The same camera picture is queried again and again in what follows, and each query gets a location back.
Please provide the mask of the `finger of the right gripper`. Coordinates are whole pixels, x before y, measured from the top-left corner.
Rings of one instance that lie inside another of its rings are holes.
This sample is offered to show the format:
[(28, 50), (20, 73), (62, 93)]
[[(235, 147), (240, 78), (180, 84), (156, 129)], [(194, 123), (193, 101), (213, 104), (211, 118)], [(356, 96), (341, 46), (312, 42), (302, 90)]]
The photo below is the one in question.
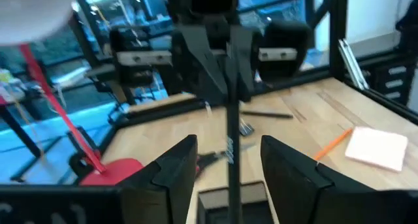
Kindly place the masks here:
[(252, 30), (238, 25), (231, 26), (228, 46), (229, 65), (235, 72), (238, 99), (243, 102), (251, 101), (254, 92), (251, 69), (252, 40)]
[(172, 64), (185, 90), (209, 103), (223, 103), (228, 90), (201, 25), (180, 25), (172, 34)]

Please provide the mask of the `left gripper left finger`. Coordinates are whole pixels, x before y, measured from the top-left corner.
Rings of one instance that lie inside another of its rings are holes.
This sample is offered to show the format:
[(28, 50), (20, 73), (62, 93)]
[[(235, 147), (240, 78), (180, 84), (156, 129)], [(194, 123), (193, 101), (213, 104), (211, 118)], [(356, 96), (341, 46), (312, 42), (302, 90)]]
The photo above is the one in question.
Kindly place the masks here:
[(124, 223), (185, 223), (197, 168), (197, 136), (188, 135), (120, 182)]

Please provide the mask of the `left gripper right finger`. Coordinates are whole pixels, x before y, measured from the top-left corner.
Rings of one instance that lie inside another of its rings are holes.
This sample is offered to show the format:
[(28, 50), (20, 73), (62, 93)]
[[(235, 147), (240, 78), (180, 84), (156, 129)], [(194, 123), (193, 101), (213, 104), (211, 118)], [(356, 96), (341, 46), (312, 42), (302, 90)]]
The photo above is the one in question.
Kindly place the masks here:
[(354, 223), (344, 196), (373, 191), (270, 135), (261, 138), (261, 161), (280, 223)]

